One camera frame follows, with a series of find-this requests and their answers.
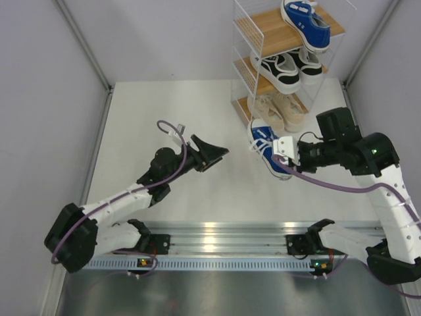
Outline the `beige lace sneaker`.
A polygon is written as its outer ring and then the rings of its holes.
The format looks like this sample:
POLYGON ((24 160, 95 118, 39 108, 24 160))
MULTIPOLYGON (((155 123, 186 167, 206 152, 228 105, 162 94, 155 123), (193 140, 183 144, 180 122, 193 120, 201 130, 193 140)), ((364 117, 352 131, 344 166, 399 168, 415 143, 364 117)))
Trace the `beige lace sneaker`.
POLYGON ((284 119, 268 94, 254 97, 248 95, 247 108, 254 118, 262 119, 271 127, 275 135, 281 136, 285 130, 284 119))
POLYGON ((272 94, 272 101, 284 119, 285 129, 288 132, 299 132, 302 130, 305 121, 305 112, 292 95, 274 92, 272 94))

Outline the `blue canvas sneaker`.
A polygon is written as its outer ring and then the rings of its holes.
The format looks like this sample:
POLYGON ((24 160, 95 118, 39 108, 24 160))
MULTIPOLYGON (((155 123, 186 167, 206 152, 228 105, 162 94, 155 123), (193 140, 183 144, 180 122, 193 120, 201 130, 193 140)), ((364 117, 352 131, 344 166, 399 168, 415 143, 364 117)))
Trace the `blue canvas sneaker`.
POLYGON ((312 53, 324 53, 330 46, 331 28, 316 13, 317 2, 282 1, 282 19, 300 36, 305 48, 312 53))
POLYGON ((261 118, 253 118, 247 127, 249 151, 258 153, 270 174, 280 180, 289 180, 292 175, 284 171, 272 160, 273 141, 278 137, 272 128, 261 118))

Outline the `black white sneaker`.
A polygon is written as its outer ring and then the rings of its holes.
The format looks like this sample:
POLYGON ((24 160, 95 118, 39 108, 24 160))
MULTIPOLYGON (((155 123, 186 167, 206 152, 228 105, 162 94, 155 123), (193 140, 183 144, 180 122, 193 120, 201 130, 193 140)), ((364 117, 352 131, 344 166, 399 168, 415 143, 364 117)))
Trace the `black white sneaker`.
POLYGON ((304 85, 315 85, 322 81, 322 63, 316 54, 300 47, 288 52, 299 72, 299 78, 304 85))
POLYGON ((293 94, 299 91, 301 80, 292 56, 280 53, 260 59, 254 51, 250 52, 252 67, 267 79, 280 93, 293 94))

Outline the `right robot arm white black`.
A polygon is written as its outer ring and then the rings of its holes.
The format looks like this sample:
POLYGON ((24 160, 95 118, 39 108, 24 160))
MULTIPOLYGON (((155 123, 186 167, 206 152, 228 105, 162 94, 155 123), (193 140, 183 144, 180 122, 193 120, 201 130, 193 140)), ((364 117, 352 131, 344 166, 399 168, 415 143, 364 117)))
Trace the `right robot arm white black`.
POLYGON ((399 156, 391 140, 376 132, 362 136, 346 107, 316 117, 322 140, 298 142, 300 177, 319 167, 339 165, 349 171, 358 187, 349 188, 311 178, 313 184, 341 192, 364 194, 370 200, 384 238, 375 238, 322 219, 305 234, 313 253, 333 249, 366 264, 387 285, 420 279, 420 215, 403 181, 399 156))

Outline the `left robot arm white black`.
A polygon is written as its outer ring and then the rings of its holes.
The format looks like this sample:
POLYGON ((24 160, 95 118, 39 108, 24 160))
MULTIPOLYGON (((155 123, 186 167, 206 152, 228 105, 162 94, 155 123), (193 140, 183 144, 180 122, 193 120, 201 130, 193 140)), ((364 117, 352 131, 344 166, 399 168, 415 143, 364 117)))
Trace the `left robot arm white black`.
POLYGON ((52 263, 75 273, 106 253, 149 250, 150 230, 129 216, 161 202, 177 178, 189 171, 205 172, 229 152, 196 135, 191 140, 181 144, 179 153, 169 147, 158 149, 148 171, 125 190, 97 203, 65 205, 44 240, 52 263))

